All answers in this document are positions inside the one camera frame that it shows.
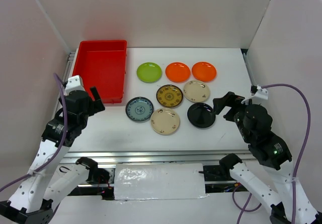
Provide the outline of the black plate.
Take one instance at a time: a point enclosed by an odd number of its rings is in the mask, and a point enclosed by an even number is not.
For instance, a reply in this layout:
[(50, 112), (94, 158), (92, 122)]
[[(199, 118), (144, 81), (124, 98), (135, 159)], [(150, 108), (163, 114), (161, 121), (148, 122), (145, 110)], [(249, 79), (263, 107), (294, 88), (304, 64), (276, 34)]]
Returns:
[(194, 103), (187, 111), (189, 122), (197, 128), (209, 128), (215, 120), (216, 115), (213, 108), (205, 103)]

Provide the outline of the blue white patterned plate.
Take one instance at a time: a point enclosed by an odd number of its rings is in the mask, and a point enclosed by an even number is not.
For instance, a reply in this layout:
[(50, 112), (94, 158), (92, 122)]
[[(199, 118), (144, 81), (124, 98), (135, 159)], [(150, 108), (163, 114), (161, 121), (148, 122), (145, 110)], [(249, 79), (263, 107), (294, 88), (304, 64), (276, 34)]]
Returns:
[(135, 122), (147, 121), (153, 112), (153, 103), (145, 97), (132, 98), (125, 107), (127, 117)]

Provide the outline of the brown yellow patterned plate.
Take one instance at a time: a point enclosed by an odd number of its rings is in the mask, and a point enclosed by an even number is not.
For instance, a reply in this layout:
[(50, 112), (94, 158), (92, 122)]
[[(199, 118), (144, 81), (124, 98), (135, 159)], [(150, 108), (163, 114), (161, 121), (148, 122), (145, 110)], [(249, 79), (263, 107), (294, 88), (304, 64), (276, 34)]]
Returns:
[(179, 106), (183, 100), (182, 90), (175, 85), (161, 86), (156, 92), (157, 101), (164, 107), (175, 108)]

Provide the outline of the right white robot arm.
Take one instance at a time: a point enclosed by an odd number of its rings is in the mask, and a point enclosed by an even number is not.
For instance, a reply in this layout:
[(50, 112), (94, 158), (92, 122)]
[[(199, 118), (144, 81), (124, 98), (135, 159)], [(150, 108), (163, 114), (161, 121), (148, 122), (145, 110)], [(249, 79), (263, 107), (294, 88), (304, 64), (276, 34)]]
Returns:
[(255, 197), (270, 215), (271, 223), (321, 223), (299, 180), (286, 142), (271, 130), (273, 122), (265, 107), (228, 92), (213, 99), (215, 115), (225, 108), (224, 119), (236, 124), (258, 166), (244, 163), (236, 154), (219, 161), (223, 179), (233, 178)]

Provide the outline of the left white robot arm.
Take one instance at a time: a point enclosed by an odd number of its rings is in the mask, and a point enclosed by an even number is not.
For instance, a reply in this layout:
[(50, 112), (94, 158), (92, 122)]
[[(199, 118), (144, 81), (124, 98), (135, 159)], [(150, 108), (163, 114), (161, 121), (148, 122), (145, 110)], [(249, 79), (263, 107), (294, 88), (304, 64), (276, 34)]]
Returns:
[(54, 183), (51, 179), (88, 118), (105, 106), (96, 87), (73, 90), (59, 98), (60, 108), (42, 133), (42, 140), (28, 173), (20, 177), (16, 192), (1, 201), (1, 216), (15, 223), (49, 223), (61, 201), (82, 182), (108, 183), (110, 174), (93, 159), (81, 157)]

